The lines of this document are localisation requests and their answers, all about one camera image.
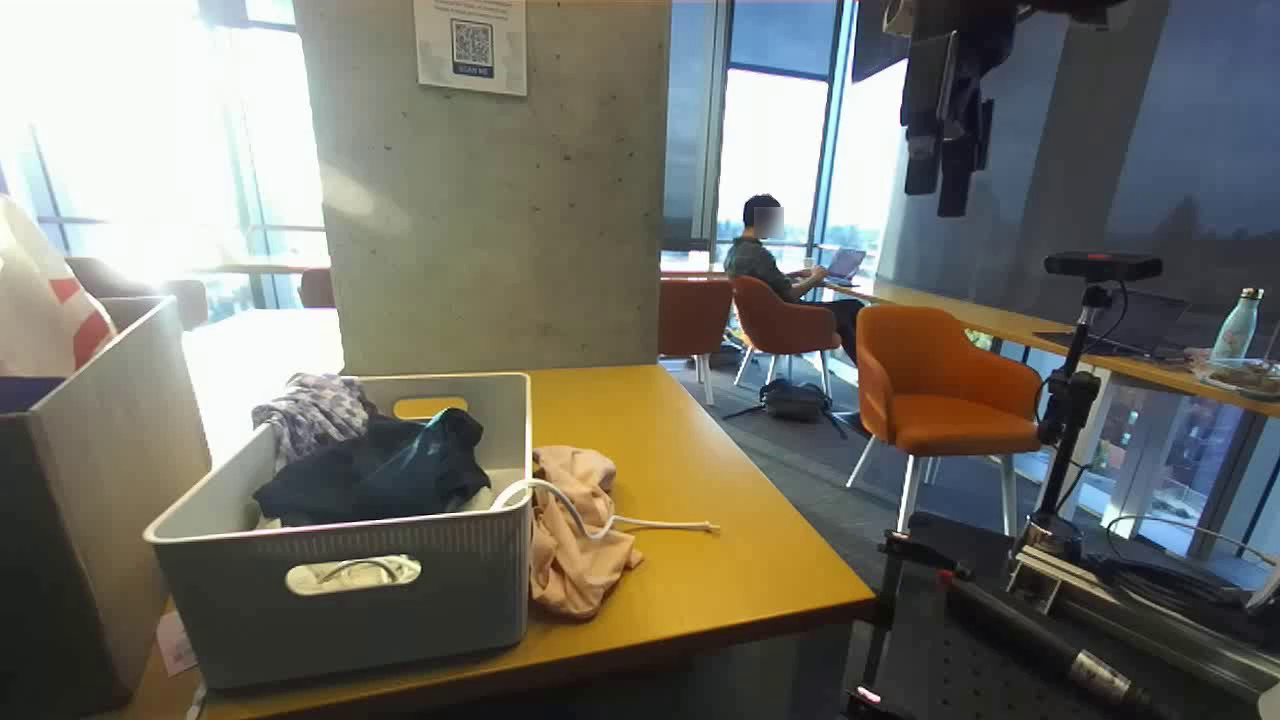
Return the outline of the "pink clothing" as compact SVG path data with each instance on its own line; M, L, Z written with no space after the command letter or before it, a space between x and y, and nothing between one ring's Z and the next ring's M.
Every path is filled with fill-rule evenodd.
M629 534L600 530L616 516L616 466L597 450L544 445L534 454L534 556L528 598L564 622L591 622L611 590L639 564Z

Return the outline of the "dark navy clothing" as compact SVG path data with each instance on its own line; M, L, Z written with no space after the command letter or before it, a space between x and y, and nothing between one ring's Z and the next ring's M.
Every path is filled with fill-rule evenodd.
M459 511L487 471L475 462L483 426L443 408L426 426L375 420L365 437L286 466L256 507L282 526Z

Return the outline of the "grey plastic laundry basket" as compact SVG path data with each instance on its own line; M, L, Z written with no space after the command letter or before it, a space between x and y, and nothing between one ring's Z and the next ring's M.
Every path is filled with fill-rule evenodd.
M526 640L534 380L438 374L358 385L372 403L368 430L472 414L483 426L475 462L487 487L459 511L282 526L256 507L256 494L291 462L274 430L256 430L146 530L217 692L479 656Z

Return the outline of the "floral patterned clothing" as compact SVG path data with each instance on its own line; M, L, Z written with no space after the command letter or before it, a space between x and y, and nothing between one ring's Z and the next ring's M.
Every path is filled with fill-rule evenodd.
M276 432L286 462L358 440L368 420L372 403L365 399L365 389L324 374L296 374L282 397L253 408L253 426Z

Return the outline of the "orange chair far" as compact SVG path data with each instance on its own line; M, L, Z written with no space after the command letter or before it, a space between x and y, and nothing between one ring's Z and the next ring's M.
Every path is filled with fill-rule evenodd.
M702 399L712 399L712 353L724 340L731 286L724 275L659 282L659 353L696 364Z

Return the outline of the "orange chair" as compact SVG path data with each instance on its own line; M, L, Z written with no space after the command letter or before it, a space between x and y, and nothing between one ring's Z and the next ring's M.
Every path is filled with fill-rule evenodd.
M659 353L696 364L702 399L712 399L712 353L724 340L731 286L724 275L659 282Z
M738 321L751 353L830 361L840 349L837 321L816 303L778 297L765 282L739 275L731 286Z
M1001 530L1018 530L1014 458L1036 454L1039 376L970 340L953 312L874 303L856 321L859 426L906 454L894 534L917 511L925 469L939 458L1001 466Z

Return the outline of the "orange chair middle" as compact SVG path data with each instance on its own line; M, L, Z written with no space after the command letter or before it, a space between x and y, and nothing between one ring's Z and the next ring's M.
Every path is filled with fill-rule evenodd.
M751 353L830 361L840 349L837 321L816 303L778 297L765 282L739 275L731 286L738 321Z

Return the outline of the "seated person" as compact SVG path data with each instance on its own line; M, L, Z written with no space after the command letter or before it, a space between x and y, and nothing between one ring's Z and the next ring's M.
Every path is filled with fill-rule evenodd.
M823 289L830 275L819 267L783 274L769 254L769 237L778 234L779 201L762 194L744 201L744 234L731 239L724 274L765 282L783 302L803 302L814 289ZM859 302L833 302L830 318L845 353L856 353L856 318Z

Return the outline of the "dark backpack on floor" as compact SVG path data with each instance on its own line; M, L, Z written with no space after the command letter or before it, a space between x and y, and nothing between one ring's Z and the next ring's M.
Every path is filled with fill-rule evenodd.
M774 380L762 389L762 403L778 420L816 426L833 414L833 397L819 385Z

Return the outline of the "open laptop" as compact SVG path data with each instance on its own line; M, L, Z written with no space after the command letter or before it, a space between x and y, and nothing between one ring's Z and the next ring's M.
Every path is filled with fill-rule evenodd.
M864 249L840 249L840 254L823 264L823 282L837 286L837 289L845 289L845 286L856 282L859 264L864 264Z

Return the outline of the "orange chair front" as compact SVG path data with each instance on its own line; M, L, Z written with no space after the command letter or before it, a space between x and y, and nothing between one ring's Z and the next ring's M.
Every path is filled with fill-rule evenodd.
M1001 530L1018 530L1014 458L1036 454L1039 376L970 340L953 312L874 303L856 321L859 426L906 454L894 534L917 511L925 469L939 458L1001 466Z

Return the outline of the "QR code paper sign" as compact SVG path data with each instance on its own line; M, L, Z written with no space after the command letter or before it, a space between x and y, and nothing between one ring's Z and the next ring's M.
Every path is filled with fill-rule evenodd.
M526 97L526 0L411 0L417 82L430 90Z

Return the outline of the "large grey storage box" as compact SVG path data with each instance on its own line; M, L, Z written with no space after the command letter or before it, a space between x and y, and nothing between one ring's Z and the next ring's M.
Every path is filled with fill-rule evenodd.
M110 312L110 349L0 417L0 720L134 697L167 606L146 530L209 471L176 303Z

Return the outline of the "white water bottle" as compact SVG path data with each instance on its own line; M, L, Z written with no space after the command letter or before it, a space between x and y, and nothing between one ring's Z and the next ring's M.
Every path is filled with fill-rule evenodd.
M1258 318L1261 318L1261 289L1243 289L1231 312L1219 321L1218 346L1209 353L1212 369L1239 369L1250 361Z

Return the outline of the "white red bag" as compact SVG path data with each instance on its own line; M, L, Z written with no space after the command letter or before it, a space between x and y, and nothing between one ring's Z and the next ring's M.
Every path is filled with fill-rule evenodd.
M118 340L118 321L65 256L0 196L0 374L74 376Z

